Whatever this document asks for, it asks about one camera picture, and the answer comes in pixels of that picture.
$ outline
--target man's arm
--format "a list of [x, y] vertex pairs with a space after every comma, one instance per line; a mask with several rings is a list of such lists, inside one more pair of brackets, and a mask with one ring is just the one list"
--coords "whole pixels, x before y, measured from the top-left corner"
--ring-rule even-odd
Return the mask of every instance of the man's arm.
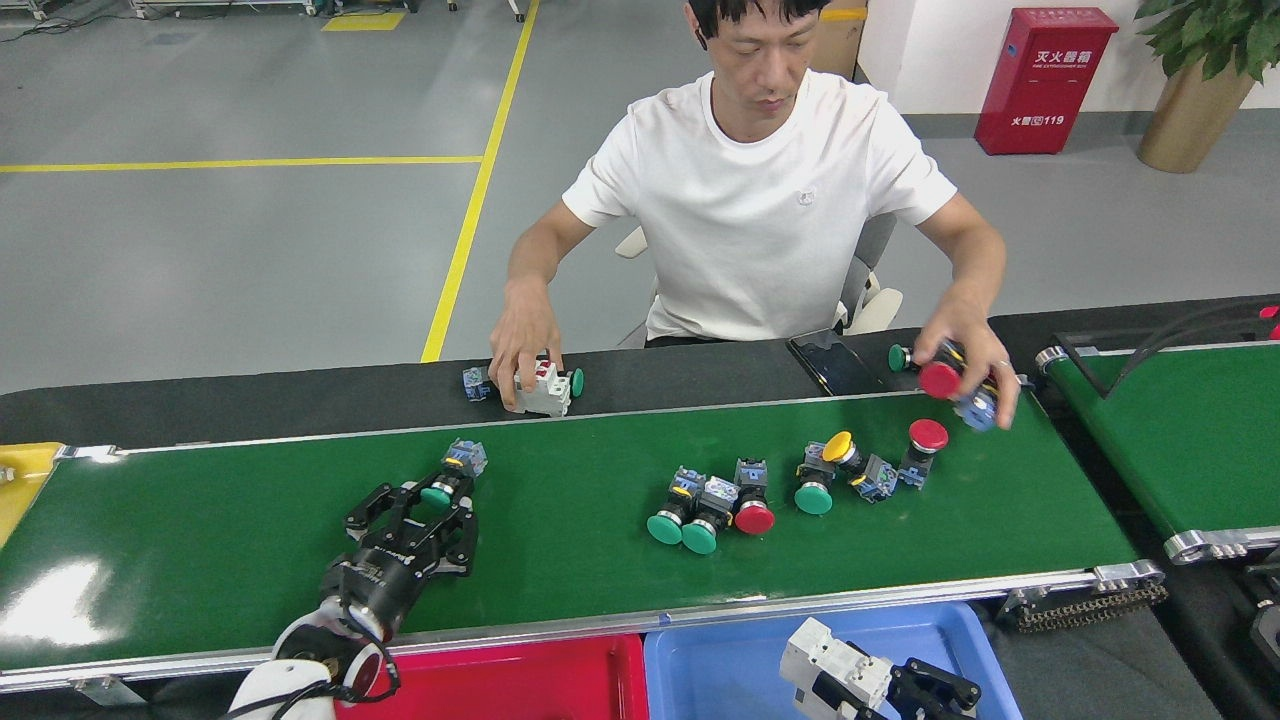
[[493, 360], [489, 378], [498, 386], [502, 404], [516, 409], [516, 370], [526, 391], [534, 389], [535, 360], [544, 350], [561, 370], [561, 334], [548, 286], [559, 261], [595, 229], [558, 201], [516, 240], [507, 263], [502, 315], [489, 334]]
[[951, 259], [951, 286], [920, 329], [913, 356], [927, 363], [943, 338], [964, 345], [968, 369], [957, 395], [972, 392], [993, 374], [1000, 388], [996, 423], [1007, 430], [1020, 388], [1009, 351], [987, 324], [1005, 277], [1005, 241], [959, 192], [916, 227]]

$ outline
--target white wall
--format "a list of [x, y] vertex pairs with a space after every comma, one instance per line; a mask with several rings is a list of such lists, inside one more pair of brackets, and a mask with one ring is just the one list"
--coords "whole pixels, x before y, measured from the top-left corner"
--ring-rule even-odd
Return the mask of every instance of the white wall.
[[[858, 64], [906, 114], [980, 113], [1012, 8], [1069, 6], [1061, 0], [870, 0]], [[1138, 0], [1078, 3], [1120, 26], [1084, 97], [1084, 111], [1152, 110], [1165, 85], [1137, 29]], [[1280, 68], [1265, 73], [1244, 108], [1280, 108]]]

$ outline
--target red cabinet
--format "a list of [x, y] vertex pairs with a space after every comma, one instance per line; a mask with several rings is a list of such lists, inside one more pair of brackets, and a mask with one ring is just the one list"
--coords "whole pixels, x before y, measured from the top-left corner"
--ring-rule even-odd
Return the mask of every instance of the red cabinet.
[[1097, 8], [1014, 8], [974, 133], [983, 150], [1061, 151], [1117, 29]]

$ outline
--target black hair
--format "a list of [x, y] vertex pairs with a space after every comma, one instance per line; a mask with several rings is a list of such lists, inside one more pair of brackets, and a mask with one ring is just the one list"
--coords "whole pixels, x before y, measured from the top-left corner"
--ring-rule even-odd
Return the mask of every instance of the black hair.
[[[831, 0], [778, 0], [778, 14], [783, 22], [803, 18], [814, 10], [827, 6]], [[716, 37], [719, 29], [719, 20], [739, 22], [746, 14], [749, 6], [754, 5], [760, 14], [764, 14], [762, 0], [689, 0], [689, 6], [698, 18], [698, 27], [703, 37]]]

